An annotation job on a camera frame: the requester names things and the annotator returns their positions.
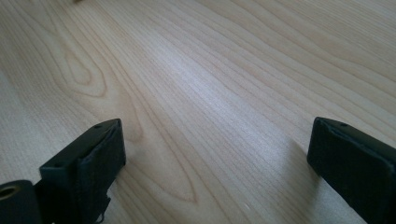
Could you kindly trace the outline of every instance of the wooden surface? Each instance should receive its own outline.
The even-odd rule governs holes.
[[[396,146],[392,0],[1,0],[0,183],[121,118],[105,223],[363,223],[314,117]]]

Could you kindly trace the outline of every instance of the black object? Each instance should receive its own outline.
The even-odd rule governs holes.
[[[0,186],[0,223],[95,223],[125,162],[120,119],[97,124],[42,165],[34,187],[27,180]]]
[[[316,118],[308,163],[368,223],[396,223],[396,149],[345,123]]]

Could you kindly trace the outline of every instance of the wood grain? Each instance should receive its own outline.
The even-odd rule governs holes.
[[[363,223],[314,117],[396,146],[390,0],[1,0],[0,183],[121,118],[105,223]]]

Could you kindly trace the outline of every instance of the light wood table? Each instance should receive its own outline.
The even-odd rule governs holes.
[[[393,0],[0,2],[0,183],[121,118],[105,223],[363,223],[316,116],[396,146]]]

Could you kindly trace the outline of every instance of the black plastic part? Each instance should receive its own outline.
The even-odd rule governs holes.
[[[308,163],[368,223],[396,223],[396,149],[345,123],[316,118]]]
[[[0,186],[0,223],[42,223],[32,182],[17,180]]]
[[[29,181],[17,181],[20,189],[28,191],[20,190],[7,201],[0,200],[0,208],[10,211],[8,214],[0,211],[1,216],[22,216],[29,221],[4,222],[13,219],[0,217],[0,223],[95,223],[110,203],[107,190],[125,162],[120,119],[97,124],[42,165],[42,179],[34,187]],[[19,214],[21,209],[39,211],[40,215],[37,219],[38,212]]]

